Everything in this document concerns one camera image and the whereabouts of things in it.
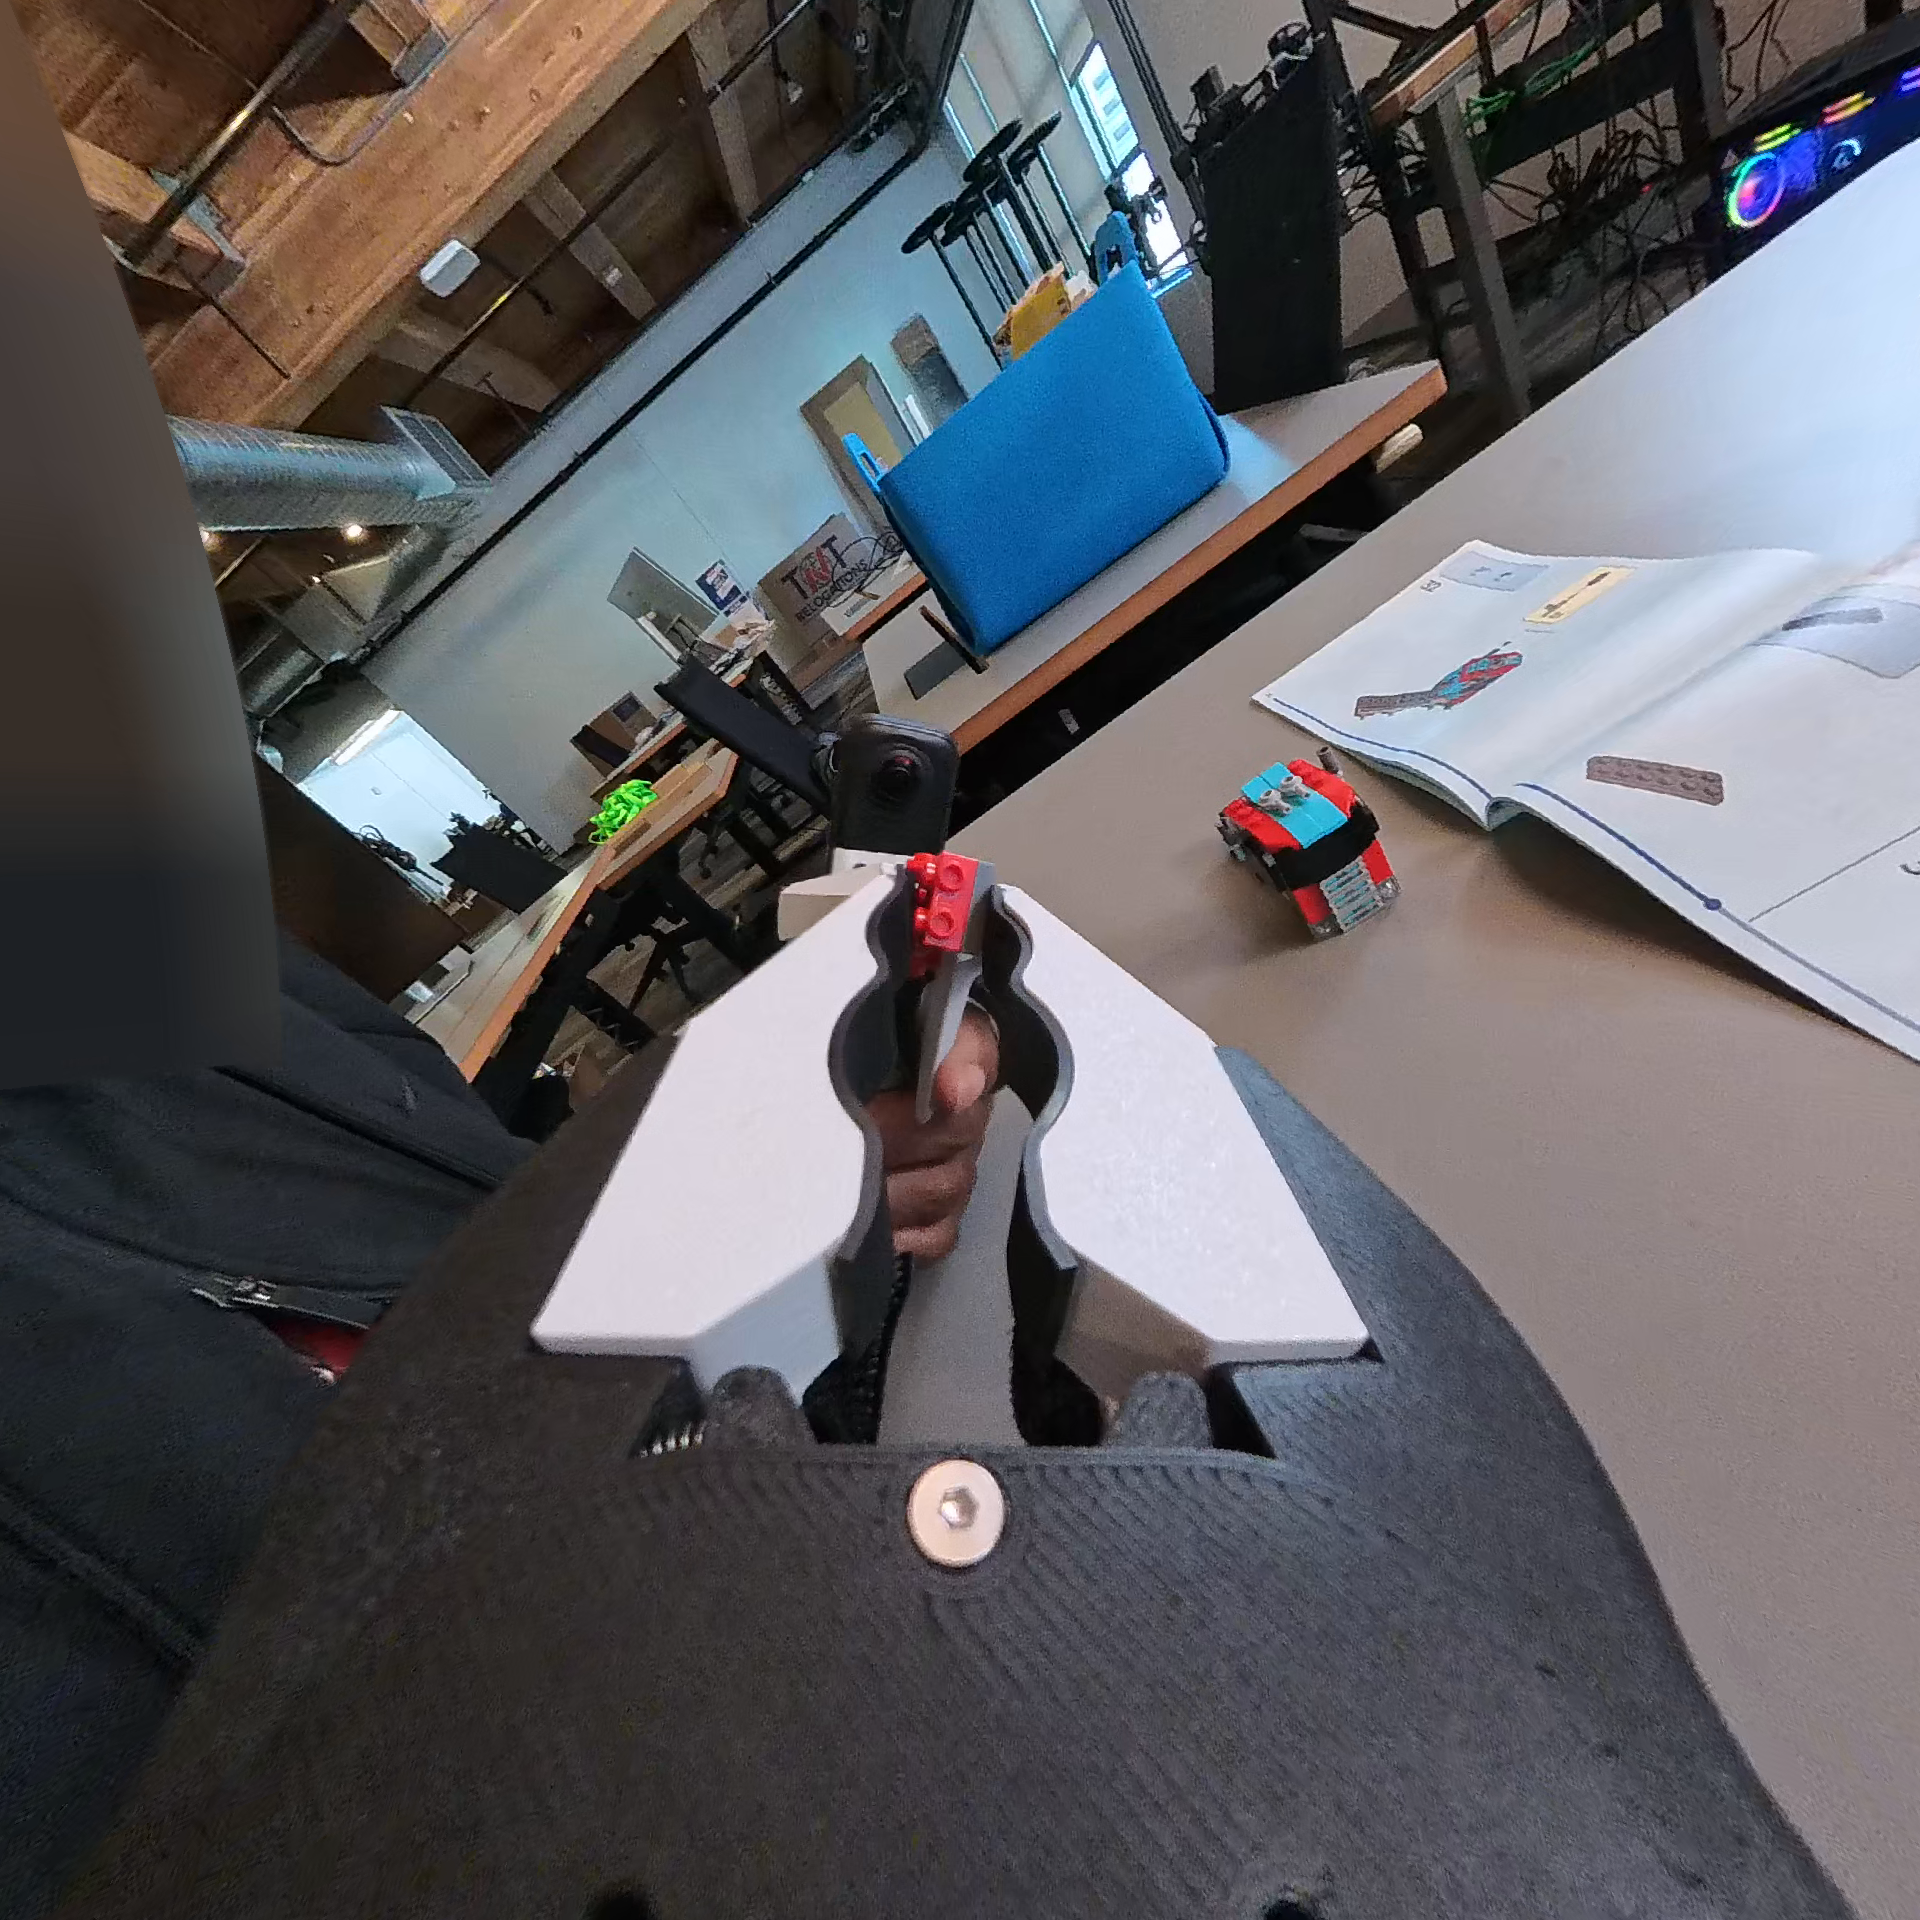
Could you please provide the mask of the brown cardboard box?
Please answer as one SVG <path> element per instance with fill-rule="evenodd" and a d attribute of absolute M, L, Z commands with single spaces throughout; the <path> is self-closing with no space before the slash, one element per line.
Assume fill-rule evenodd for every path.
<path fill-rule="evenodd" d="M 758 603 L 796 636 L 841 636 L 875 603 L 873 580 L 900 557 L 897 534 L 873 532 L 843 512 L 825 519 L 758 579 Z"/>

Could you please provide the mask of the black folding chair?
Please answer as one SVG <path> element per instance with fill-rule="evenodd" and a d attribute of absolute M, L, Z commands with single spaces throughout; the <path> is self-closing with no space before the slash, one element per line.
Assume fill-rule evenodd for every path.
<path fill-rule="evenodd" d="M 717 741 L 813 811 L 829 811 L 832 734 L 784 718 L 693 660 L 684 660 L 659 680 L 656 696 L 672 707 L 690 728 Z"/>

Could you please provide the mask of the silver flexible duct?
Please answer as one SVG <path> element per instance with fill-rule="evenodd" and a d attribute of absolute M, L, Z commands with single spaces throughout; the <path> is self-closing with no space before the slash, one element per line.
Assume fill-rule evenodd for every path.
<path fill-rule="evenodd" d="M 382 406 L 378 437 L 172 416 L 177 456 L 202 528 L 285 532 L 454 524 L 490 492 L 490 472 L 432 416 Z"/>

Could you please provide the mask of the black computer tower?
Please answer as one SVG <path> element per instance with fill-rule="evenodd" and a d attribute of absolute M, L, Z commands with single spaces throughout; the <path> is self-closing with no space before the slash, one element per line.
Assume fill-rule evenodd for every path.
<path fill-rule="evenodd" d="M 1211 290 L 1214 406 L 1237 414 L 1344 378 L 1338 117 L 1330 67 L 1306 26 L 1225 86 L 1190 86 L 1203 258 Z"/>

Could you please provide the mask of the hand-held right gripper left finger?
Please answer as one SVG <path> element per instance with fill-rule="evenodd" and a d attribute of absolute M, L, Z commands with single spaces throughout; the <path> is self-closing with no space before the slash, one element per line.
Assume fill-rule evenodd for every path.
<path fill-rule="evenodd" d="M 852 892 L 681 1030 L 532 1322 L 555 1355 L 764 1370 L 872 1445 L 906 1277 L 873 1101 L 906 1088 L 914 892 Z"/>

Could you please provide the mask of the white instruction booklet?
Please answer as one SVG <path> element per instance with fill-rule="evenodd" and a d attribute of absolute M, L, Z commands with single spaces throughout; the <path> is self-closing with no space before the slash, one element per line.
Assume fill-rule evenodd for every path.
<path fill-rule="evenodd" d="M 1526 813 L 1918 1056 L 1918 548 L 1467 542 L 1256 704 L 1483 829 Z"/>

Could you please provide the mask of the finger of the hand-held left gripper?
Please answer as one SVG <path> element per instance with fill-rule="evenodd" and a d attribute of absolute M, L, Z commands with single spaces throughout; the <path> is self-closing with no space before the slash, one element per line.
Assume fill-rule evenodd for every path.
<path fill-rule="evenodd" d="M 908 855 L 834 848 L 828 872 L 792 879 L 778 900 L 778 940 L 792 944 L 877 875 L 894 877 Z"/>

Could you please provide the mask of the black metal workbench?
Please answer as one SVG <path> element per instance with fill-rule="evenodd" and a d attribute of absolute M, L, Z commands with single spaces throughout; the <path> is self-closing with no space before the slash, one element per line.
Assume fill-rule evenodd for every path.
<path fill-rule="evenodd" d="M 1860 31 L 1788 67 L 1789 12 L 1478 3 L 1419 23 L 1306 5 L 1355 210 L 1382 216 L 1432 349 L 1467 347 L 1456 384 L 1517 421 L 1561 314 L 1598 359 L 1764 246 L 1722 236 L 1731 132 L 1804 85 L 1916 58 L 1916 5 L 1844 5 Z"/>

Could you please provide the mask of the grey table with wooden edge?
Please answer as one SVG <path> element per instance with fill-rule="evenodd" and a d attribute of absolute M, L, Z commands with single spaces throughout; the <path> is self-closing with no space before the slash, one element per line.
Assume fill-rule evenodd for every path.
<path fill-rule="evenodd" d="M 980 668 L 958 658 L 925 693 L 908 685 L 908 669 L 939 646 L 923 616 L 928 592 L 913 589 L 862 642 L 875 709 L 947 732 L 961 751 L 978 748 L 1186 589 L 1208 583 L 1312 493 L 1366 464 L 1448 391 L 1444 366 L 1422 360 L 1225 416 L 1233 459 L 1219 487 L 1003 642 Z"/>

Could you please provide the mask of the red toy brick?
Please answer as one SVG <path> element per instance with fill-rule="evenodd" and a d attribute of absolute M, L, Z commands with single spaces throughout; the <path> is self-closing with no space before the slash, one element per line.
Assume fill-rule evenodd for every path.
<path fill-rule="evenodd" d="M 987 861 L 955 852 L 920 852 L 902 864 L 909 879 L 913 940 L 969 949 L 977 907 L 995 885 Z"/>

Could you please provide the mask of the person's dark jacket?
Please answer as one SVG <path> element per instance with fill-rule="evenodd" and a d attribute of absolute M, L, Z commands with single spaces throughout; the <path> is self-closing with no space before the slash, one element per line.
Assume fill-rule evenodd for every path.
<path fill-rule="evenodd" d="M 188 1284 L 374 1328 L 538 1148 L 288 933 L 276 1060 L 10 1091 L 2 1123 L 2 1909 L 44 1915 L 337 1387 Z"/>

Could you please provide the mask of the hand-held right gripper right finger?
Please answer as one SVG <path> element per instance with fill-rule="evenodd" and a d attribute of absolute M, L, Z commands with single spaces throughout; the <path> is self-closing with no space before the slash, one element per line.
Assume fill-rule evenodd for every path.
<path fill-rule="evenodd" d="M 1093 1445 L 1147 1375 L 1353 1359 L 1370 1331 L 1211 1038 L 998 882 L 980 997 L 1029 1115 L 1006 1231 L 1026 1445 Z"/>

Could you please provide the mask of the toy brick vehicle model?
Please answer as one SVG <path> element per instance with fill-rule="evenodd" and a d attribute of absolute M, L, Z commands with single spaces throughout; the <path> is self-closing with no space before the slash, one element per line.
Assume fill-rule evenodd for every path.
<path fill-rule="evenodd" d="M 1316 942 L 1350 933 L 1402 896 L 1378 821 L 1330 748 L 1266 765 L 1219 811 L 1217 829 L 1240 864 L 1291 900 Z"/>

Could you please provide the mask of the person's left hand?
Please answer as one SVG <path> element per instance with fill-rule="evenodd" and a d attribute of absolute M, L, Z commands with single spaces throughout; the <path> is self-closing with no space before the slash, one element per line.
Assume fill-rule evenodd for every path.
<path fill-rule="evenodd" d="M 899 1256 L 939 1259 L 958 1244 L 996 1088 L 996 1028 L 985 1013 L 968 1008 L 952 1052 L 934 1072 L 925 1118 L 920 1118 L 909 1091 L 889 1091 L 873 1099 L 885 1204 Z"/>

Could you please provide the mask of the black bar stools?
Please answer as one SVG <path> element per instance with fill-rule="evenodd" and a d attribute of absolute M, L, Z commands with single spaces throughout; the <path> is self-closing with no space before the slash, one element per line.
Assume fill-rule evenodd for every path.
<path fill-rule="evenodd" d="M 933 256 L 998 363 L 1010 349 L 1008 315 L 1049 272 L 1064 275 L 1069 294 L 1090 286 L 1090 231 L 1049 152 L 1061 124 L 1049 112 L 1002 125 L 968 160 L 958 195 L 900 242 L 902 256 Z"/>

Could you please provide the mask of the person's printed black shirt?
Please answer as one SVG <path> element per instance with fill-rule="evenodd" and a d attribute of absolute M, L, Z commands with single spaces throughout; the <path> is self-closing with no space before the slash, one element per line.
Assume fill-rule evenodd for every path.
<path fill-rule="evenodd" d="M 282 1310 L 259 1312 L 257 1318 L 297 1352 L 324 1384 L 337 1384 L 345 1378 L 373 1331 Z"/>

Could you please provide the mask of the rainbow lit computer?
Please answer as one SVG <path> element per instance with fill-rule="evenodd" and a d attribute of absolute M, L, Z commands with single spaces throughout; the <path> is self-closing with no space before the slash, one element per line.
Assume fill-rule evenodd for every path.
<path fill-rule="evenodd" d="M 1804 85 L 1731 132 L 1714 188 L 1720 231 L 1733 252 L 1750 252 L 1916 140 L 1914 54 L 1860 78 Z"/>

